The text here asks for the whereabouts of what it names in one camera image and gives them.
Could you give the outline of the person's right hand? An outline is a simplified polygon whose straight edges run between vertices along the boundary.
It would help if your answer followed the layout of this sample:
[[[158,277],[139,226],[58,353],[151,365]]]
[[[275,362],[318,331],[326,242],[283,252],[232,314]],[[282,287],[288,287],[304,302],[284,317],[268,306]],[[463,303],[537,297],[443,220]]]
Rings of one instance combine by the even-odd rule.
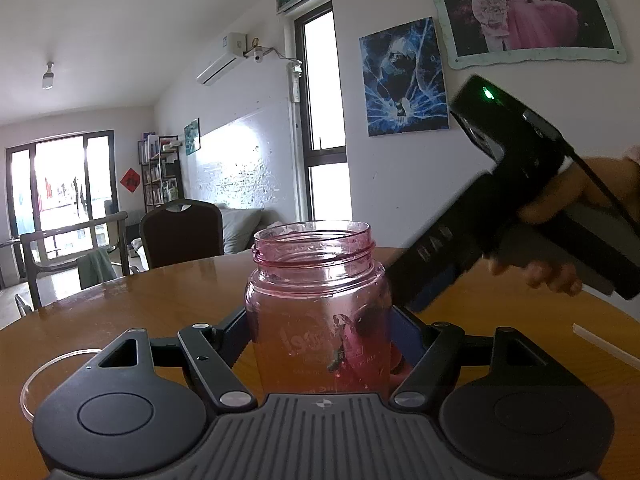
[[[625,206],[631,218],[639,220],[639,165],[629,158],[588,157],[586,165]],[[576,162],[558,174],[536,202],[520,213],[528,223],[549,220],[568,205],[579,202],[608,208],[611,202]],[[571,263],[531,261],[523,270],[526,284],[534,289],[546,285],[552,292],[574,297],[582,291],[582,280]]]

